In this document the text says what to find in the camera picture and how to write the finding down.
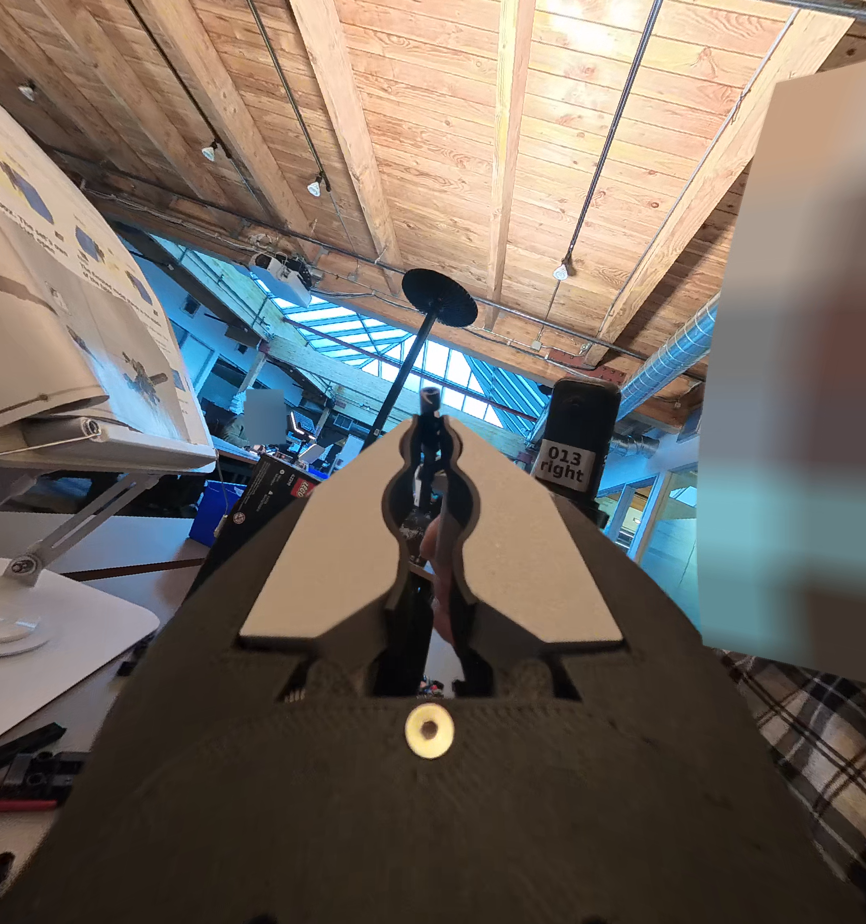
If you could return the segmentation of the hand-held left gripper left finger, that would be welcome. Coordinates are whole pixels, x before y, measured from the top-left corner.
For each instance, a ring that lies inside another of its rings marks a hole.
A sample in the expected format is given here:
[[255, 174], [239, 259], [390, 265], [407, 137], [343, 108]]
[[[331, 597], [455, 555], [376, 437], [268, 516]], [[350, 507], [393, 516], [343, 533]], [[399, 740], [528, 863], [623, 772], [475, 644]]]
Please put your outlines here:
[[309, 494], [240, 628], [242, 646], [331, 662], [363, 675], [371, 695], [417, 694], [430, 628], [416, 613], [401, 525], [426, 423], [402, 422]]

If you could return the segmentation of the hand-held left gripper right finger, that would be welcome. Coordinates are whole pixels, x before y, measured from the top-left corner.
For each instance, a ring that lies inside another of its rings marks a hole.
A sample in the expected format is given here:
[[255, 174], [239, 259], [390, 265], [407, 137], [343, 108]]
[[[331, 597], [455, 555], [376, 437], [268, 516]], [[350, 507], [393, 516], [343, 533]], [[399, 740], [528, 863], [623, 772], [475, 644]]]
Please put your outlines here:
[[463, 687], [531, 660], [613, 651], [624, 635], [557, 496], [461, 422], [443, 420], [443, 562]]

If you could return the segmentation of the black toy axle connector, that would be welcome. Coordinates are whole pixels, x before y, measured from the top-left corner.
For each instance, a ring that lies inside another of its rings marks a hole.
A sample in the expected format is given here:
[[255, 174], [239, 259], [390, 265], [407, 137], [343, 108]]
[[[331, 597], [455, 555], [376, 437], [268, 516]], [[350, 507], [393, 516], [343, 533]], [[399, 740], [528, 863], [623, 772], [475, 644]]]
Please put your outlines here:
[[448, 476], [440, 459], [422, 462], [414, 472], [414, 505], [424, 514], [434, 514], [441, 507], [448, 488]]

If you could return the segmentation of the toy instruction booklet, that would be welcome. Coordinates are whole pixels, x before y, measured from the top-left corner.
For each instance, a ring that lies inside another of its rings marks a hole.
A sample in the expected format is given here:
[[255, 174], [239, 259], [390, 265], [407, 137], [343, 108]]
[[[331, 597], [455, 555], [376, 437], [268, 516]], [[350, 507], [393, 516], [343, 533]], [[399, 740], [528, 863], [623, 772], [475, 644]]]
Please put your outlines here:
[[0, 105], [0, 466], [184, 472], [215, 457], [141, 267]]

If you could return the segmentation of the grey desk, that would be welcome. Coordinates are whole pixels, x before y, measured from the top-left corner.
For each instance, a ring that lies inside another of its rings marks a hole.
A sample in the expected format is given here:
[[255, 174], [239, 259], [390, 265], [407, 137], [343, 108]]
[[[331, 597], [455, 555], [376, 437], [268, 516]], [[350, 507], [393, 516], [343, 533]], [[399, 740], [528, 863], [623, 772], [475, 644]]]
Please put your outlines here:
[[[0, 512], [0, 558], [11, 558], [46, 537], [61, 514]], [[189, 538], [191, 521], [116, 515], [60, 556], [50, 568], [64, 574], [96, 573], [86, 586], [135, 603], [165, 624], [180, 606], [208, 549]], [[66, 729], [54, 745], [63, 751], [88, 751], [116, 696], [129, 678], [117, 674], [123, 657], [105, 664], [57, 699], [0, 734], [0, 744], [46, 723]], [[12, 855], [0, 896], [40, 846], [60, 812], [0, 814], [0, 857]]]

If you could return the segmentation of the person's right hand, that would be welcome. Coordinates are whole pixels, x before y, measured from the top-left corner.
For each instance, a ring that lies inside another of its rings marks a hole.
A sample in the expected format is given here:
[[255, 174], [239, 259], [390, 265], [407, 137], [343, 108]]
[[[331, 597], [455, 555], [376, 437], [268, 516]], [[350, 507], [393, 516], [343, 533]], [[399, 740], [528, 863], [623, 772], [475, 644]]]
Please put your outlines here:
[[432, 568], [433, 599], [431, 612], [433, 615], [433, 629], [450, 646], [455, 646], [450, 618], [450, 594], [452, 583], [452, 569], [450, 556], [446, 552], [439, 552], [439, 538], [441, 532], [442, 515], [439, 514], [427, 526], [420, 544], [420, 555], [426, 559]]

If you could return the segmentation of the toy truck set box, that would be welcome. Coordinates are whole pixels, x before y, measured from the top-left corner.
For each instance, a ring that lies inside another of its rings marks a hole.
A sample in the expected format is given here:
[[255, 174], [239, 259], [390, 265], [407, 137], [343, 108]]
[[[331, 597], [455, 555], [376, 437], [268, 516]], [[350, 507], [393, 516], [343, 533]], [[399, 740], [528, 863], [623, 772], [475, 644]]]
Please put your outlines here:
[[209, 548], [187, 595], [196, 592], [211, 574], [292, 502], [307, 497], [325, 479], [275, 457], [261, 456], [240, 501], [222, 521], [216, 541]]

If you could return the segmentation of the blue storage bin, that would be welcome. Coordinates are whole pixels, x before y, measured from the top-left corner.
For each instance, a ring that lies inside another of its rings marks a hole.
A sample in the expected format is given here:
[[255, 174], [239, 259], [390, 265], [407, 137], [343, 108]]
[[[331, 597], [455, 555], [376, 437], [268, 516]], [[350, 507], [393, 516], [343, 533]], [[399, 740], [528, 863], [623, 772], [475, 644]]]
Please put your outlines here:
[[197, 503], [197, 511], [188, 538], [205, 547], [212, 547], [225, 516], [240, 501], [246, 485], [208, 479]]

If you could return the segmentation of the black vertical pole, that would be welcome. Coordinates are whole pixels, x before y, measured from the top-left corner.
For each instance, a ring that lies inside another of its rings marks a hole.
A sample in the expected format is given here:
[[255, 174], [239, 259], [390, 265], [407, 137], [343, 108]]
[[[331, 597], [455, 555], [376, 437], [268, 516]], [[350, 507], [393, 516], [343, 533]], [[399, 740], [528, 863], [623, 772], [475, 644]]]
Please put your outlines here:
[[477, 305], [472, 296], [462, 285], [440, 272], [430, 269], [406, 271], [401, 288], [406, 299], [425, 318], [375, 417], [363, 443], [363, 452], [380, 437], [435, 323], [466, 328], [477, 318]]

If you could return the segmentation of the white book stand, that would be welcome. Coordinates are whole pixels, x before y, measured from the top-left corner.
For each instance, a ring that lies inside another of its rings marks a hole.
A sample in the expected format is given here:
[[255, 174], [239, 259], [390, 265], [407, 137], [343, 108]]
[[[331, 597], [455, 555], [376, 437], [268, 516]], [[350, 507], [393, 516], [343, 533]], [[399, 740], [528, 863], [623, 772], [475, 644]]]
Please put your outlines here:
[[51, 566], [162, 475], [214, 468], [217, 453], [198, 404], [191, 400], [182, 412], [175, 436], [95, 410], [0, 427], [0, 504], [57, 469], [120, 473], [46, 537], [0, 557], [0, 735], [158, 628], [146, 608]]

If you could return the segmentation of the white ceiling projector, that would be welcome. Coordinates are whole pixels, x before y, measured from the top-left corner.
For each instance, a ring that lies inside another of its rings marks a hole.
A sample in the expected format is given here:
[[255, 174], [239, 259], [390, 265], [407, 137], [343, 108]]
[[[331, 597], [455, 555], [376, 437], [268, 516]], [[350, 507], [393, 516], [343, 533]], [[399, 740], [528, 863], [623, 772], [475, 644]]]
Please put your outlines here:
[[248, 269], [273, 297], [301, 308], [310, 306], [313, 282], [308, 265], [301, 260], [257, 252], [249, 260]]

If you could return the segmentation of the pile of black toy beams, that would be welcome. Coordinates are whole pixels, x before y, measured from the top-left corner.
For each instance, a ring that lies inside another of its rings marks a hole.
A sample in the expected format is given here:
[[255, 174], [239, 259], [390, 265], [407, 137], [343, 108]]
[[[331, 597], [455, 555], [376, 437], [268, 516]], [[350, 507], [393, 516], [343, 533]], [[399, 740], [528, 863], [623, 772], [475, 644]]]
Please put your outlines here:
[[34, 853], [89, 758], [92, 742], [124, 679], [155, 639], [139, 641], [114, 665], [103, 667], [52, 702], [48, 721], [13, 733], [2, 746], [8, 763], [0, 766], [0, 799], [56, 800], [50, 812], [0, 814], [0, 898], [17, 871]]

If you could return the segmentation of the silver ventilation duct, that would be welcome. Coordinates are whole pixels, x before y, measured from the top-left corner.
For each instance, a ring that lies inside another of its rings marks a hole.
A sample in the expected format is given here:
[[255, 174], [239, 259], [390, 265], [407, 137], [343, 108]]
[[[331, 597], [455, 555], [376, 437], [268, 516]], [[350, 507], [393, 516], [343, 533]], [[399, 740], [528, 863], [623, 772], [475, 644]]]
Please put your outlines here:
[[666, 385], [705, 358], [712, 346], [721, 292], [675, 332], [620, 389], [617, 421], [623, 420]]

